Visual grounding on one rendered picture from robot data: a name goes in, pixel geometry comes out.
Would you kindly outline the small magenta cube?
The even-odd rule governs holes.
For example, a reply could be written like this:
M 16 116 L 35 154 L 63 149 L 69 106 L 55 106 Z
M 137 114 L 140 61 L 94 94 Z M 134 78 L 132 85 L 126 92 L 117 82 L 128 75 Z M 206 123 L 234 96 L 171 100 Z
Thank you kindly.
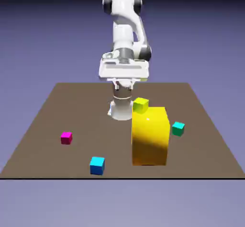
M 72 132 L 63 132 L 60 136 L 61 144 L 70 145 L 73 139 Z

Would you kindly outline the small blue cube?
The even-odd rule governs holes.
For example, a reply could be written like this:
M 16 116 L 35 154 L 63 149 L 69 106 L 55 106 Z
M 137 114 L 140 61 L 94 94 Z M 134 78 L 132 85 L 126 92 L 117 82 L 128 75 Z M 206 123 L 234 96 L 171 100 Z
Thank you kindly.
M 105 168 L 105 158 L 92 157 L 89 164 L 90 174 L 103 175 Z

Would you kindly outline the small yellow-green cube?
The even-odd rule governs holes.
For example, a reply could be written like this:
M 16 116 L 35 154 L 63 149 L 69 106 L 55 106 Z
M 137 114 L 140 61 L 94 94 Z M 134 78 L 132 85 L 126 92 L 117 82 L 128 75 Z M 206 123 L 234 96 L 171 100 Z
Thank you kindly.
M 143 114 L 149 107 L 149 100 L 138 97 L 133 102 L 133 112 Z

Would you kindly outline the large yellow box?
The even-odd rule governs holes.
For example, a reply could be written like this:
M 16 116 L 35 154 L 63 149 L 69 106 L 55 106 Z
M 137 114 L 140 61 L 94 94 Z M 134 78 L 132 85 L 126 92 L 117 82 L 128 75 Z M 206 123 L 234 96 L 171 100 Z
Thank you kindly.
M 165 107 L 148 107 L 132 116 L 132 163 L 134 166 L 167 164 L 170 122 Z

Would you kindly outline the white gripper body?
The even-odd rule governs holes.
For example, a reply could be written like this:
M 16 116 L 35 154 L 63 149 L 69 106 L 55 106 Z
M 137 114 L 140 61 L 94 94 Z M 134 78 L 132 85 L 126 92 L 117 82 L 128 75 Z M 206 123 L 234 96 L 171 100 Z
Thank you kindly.
M 123 64 L 117 58 L 101 59 L 99 67 L 101 79 L 139 79 L 149 77 L 149 63 L 129 59 L 129 63 Z

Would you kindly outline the small teal cube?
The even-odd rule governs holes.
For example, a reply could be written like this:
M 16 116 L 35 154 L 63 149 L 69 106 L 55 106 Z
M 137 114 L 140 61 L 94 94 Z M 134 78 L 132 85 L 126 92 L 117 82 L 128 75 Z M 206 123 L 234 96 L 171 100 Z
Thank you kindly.
M 185 124 L 181 122 L 175 122 L 172 125 L 172 134 L 175 136 L 182 136 L 184 133 Z

